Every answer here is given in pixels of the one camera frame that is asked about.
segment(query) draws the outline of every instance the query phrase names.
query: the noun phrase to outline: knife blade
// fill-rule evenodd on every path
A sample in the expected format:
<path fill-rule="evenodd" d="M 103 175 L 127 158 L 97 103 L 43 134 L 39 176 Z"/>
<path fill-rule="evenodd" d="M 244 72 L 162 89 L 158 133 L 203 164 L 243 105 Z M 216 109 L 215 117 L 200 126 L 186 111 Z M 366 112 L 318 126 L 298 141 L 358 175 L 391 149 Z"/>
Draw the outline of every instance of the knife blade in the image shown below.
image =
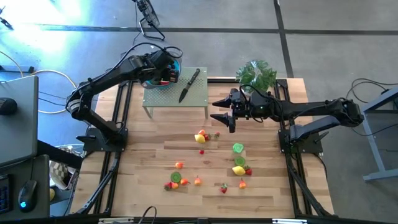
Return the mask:
<path fill-rule="evenodd" d="M 191 87 L 192 83 L 195 81 L 195 79 L 197 78 L 199 73 L 200 73 L 200 69 L 197 68 L 196 72 L 192 75 L 191 80 L 187 83 L 185 88 L 182 90 L 180 99 L 178 100 L 179 103 L 181 103 L 181 101 L 185 98 L 185 95 L 188 93 L 189 88 Z"/>

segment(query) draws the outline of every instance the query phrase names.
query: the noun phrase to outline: green leaves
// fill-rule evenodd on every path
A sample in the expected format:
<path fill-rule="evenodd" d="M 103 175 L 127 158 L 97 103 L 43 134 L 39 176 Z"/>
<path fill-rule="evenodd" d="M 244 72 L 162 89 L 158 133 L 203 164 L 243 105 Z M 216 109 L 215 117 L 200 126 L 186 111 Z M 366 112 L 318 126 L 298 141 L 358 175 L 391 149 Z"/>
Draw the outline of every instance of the green leaves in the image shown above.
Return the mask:
<path fill-rule="evenodd" d="M 245 66 L 240 67 L 236 72 L 236 79 L 242 84 L 250 84 L 258 90 L 267 91 L 274 86 L 277 72 L 268 68 L 268 63 L 263 60 L 252 60 Z M 245 91 L 252 92 L 253 89 L 247 87 Z"/>

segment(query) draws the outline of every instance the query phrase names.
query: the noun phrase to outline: gray floor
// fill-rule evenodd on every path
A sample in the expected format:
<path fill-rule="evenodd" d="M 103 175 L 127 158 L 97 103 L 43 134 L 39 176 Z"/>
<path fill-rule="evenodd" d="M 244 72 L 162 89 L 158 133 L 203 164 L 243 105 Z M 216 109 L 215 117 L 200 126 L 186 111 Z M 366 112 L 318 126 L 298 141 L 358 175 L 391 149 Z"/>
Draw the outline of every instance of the gray floor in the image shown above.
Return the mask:
<path fill-rule="evenodd" d="M 41 31 L 27 23 L 135 27 L 133 3 L 67 2 L 9 1 L 2 16 L 9 22 L 14 21 L 16 31 L 9 32 L 0 26 L 0 50 L 20 64 L 64 72 L 75 83 L 113 66 L 120 53 L 131 46 L 136 32 Z M 152 3 L 161 27 L 277 28 L 271 0 L 153 0 Z M 393 0 L 280 0 L 280 6 L 286 29 L 398 29 L 398 3 Z M 165 35 L 166 42 L 158 44 L 180 47 L 184 51 L 183 65 L 208 67 L 209 76 L 233 77 L 244 62 L 264 59 L 277 69 L 279 77 L 286 77 L 279 34 L 166 32 Z M 137 42 L 143 41 L 147 39 L 142 36 L 137 39 Z M 398 82 L 396 35 L 287 35 L 287 43 L 294 77 L 304 78 L 310 101 L 345 96 L 355 78 Z M 149 47 L 143 47 L 134 53 L 148 50 Z M 2 63 L 11 64 L 0 57 Z M 18 77 L 3 73 L 0 76 Z M 63 77 L 49 73 L 40 75 L 40 90 L 67 96 L 72 87 Z M 380 92 L 371 85 L 358 88 L 358 94 L 366 100 L 377 97 Z M 40 108 L 57 110 L 60 107 L 40 102 Z M 39 116 L 39 139 L 53 145 L 79 143 L 75 136 L 83 134 L 85 129 L 86 124 L 71 119 L 67 113 Z M 398 179 L 369 184 L 362 180 L 362 175 L 377 170 L 367 139 L 348 128 L 334 128 L 322 144 L 335 213 L 345 218 L 398 222 Z M 398 167 L 398 153 L 383 154 L 389 158 L 388 167 Z M 52 215 L 61 215 L 65 206 L 65 202 L 54 205 Z"/>

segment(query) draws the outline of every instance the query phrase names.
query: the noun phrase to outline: lime slice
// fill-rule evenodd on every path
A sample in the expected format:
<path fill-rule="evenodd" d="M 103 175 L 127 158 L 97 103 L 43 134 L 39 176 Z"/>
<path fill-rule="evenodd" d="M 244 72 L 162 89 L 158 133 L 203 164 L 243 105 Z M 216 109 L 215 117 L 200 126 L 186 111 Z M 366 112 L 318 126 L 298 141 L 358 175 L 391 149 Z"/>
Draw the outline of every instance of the lime slice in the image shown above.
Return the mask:
<path fill-rule="evenodd" d="M 235 143 L 234 146 L 232 147 L 233 151 L 235 153 L 241 153 L 243 151 L 243 145 L 239 143 Z"/>
<path fill-rule="evenodd" d="M 235 158 L 235 165 L 237 165 L 237 166 L 241 166 L 242 167 L 245 162 L 246 161 L 241 156 L 238 156 L 237 158 Z"/>
<path fill-rule="evenodd" d="M 170 176 L 172 182 L 179 183 L 181 181 L 181 174 L 179 172 L 174 172 Z"/>

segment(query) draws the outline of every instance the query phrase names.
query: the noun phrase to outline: wooden table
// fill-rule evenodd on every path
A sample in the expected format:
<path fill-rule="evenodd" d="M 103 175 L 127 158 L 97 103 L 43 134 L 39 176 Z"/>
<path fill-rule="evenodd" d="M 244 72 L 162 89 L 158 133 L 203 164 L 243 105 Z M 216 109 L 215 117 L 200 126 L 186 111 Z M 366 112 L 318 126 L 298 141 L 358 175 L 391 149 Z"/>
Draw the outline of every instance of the wooden table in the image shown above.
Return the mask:
<path fill-rule="evenodd" d="M 291 101 L 307 102 L 303 79 L 287 81 Z M 209 104 L 224 98 L 231 88 L 237 86 L 209 84 Z M 111 119 L 116 92 L 117 87 L 113 87 L 99 95 L 96 112 L 105 119 Z M 119 167 L 112 216 L 140 217 L 150 205 L 157 207 L 158 217 L 294 216 L 285 157 L 279 152 L 279 123 L 271 119 L 263 123 L 239 119 L 236 132 L 230 134 L 220 122 L 204 119 L 200 108 L 159 108 L 151 120 L 142 109 L 143 92 L 141 86 L 134 85 L 127 123 L 129 139 Z M 209 105 L 211 114 L 226 111 L 229 109 Z M 296 121 L 305 124 L 311 120 L 311 117 L 306 117 Z M 221 136 L 204 145 L 198 144 L 193 135 L 201 129 L 208 133 L 219 131 Z M 235 176 L 231 170 L 235 156 L 232 145 L 236 142 L 244 144 L 242 156 L 253 169 L 251 177 L 243 177 L 248 185 L 244 190 L 238 188 L 241 177 Z M 202 148 L 204 155 L 199 154 Z M 103 157 L 103 152 L 95 152 L 84 160 L 71 212 L 81 208 L 98 185 Z M 324 208 L 333 213 L 322 164 L 314 155 L 303 154 L 302 157 L 309 189 Z M 176 162 L 184 162 L 185 166 L 180 170 L 184 178 L 193 182 L 199 175 L 203 185 L 165 191 L 163 185 L 170 180 Z M 223 182 L 228 184 L 226 194 L 219 191 Z M 300 190 L 297 193 L 304 211 L 302 193 Z"/>

